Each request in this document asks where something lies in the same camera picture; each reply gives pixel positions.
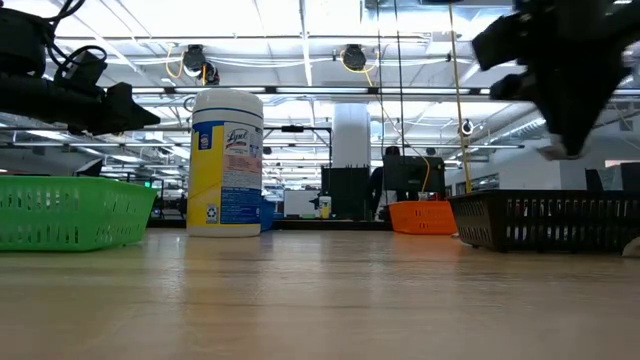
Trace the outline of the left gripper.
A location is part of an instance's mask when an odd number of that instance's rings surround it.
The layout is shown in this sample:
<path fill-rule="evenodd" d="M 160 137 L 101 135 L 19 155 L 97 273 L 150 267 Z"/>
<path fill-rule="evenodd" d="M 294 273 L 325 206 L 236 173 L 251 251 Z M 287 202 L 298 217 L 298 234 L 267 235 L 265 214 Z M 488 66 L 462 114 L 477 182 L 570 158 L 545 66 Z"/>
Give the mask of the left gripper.
<path fill-rule="evenodd" d="M 160 118 L 138 105 L 133 87 L 117 83 L 101 87 L 64 87 L 46 79 L 29 80 L 29 116 L 47 123 L 61 122 L 93 135 L 122 133 L 157 125 Z"/>

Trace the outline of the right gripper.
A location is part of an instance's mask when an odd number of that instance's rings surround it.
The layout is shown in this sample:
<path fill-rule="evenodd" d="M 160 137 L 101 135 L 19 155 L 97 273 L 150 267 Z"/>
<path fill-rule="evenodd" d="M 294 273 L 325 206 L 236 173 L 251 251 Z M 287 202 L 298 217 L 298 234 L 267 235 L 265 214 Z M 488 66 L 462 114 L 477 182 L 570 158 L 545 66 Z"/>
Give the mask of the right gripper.
<path fill-rule="evenodd" d="M 532 100 L 544 92 L 569 97 L 562 113 L 538 99 L 549 144 L 539 151 L 579 156 L 615 90 L 615 52 L 605 30 L 610 1 L 516 1 L 489 25 L 489 66 L 526 67 L 490 87 L 493 100 Z"/>

